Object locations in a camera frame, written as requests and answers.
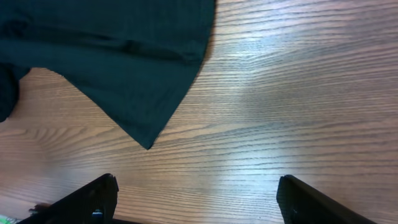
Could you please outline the black t-shirt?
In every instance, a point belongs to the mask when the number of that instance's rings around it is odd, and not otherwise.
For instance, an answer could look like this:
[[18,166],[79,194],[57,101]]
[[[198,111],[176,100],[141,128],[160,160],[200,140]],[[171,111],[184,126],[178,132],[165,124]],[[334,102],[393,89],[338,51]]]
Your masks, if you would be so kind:
[[1,119],[31,68],[64,76],[143,148],[205,59],[214,0],[2,0]]

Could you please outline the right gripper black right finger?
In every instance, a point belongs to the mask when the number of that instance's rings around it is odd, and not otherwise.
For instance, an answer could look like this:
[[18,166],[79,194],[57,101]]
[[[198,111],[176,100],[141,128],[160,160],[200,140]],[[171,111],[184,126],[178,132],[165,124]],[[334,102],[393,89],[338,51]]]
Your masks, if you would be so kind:
[[279,179],[276,200],[287,224],[376,224],[300,179]]

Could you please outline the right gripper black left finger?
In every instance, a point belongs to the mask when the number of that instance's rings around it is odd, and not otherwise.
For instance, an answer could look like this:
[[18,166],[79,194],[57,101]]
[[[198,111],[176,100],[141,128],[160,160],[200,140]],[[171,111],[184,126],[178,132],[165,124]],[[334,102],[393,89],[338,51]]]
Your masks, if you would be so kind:
[[20,224],[112,223],[118,192],[115,176],[104,174],[49,207],[35,206]]

